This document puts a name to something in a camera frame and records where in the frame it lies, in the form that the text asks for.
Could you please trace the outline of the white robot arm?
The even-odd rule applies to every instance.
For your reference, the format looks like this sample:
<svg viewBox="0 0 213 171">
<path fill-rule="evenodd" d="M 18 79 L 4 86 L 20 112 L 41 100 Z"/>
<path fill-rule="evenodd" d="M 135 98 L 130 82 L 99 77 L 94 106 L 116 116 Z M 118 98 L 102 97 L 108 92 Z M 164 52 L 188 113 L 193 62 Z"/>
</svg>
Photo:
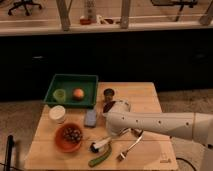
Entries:
<svg viewBox="0 0 213 171">
<path fill-rule="evenodd" d="M 106 129 L 118 136 L 124 129 L 141 129 L 170 137 L 193 140 L 204 146 L 200 171 L 213 171 L 213 115 L 204 113 L 135 113 L 123 100 L 104 106 Z"/>
</svg>

